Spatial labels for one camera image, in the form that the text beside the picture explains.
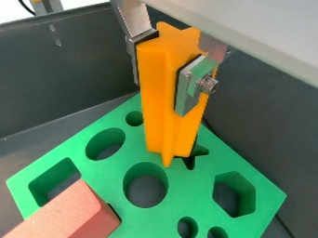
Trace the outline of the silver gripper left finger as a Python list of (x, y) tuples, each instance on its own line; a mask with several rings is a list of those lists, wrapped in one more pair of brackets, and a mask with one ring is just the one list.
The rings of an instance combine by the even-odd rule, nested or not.
[(139, 84), (136, 45), (159, 36), (151, 27), (147, 5), (140, 0), (111, 0), (115, 15), (126, 34), (127, 51), (132, 57), (134, 82)]

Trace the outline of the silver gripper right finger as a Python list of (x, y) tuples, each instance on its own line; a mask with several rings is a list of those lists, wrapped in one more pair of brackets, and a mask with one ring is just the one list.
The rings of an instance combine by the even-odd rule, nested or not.
[(219, 81), (213, 75), (214, 70), (234, 54), (237, 49), (206, 33), (201, 33), (199, 54), (179, 70), (175, 93), (175, 112), (186, 116), (199, 103), (201, 94), (210, 96)]

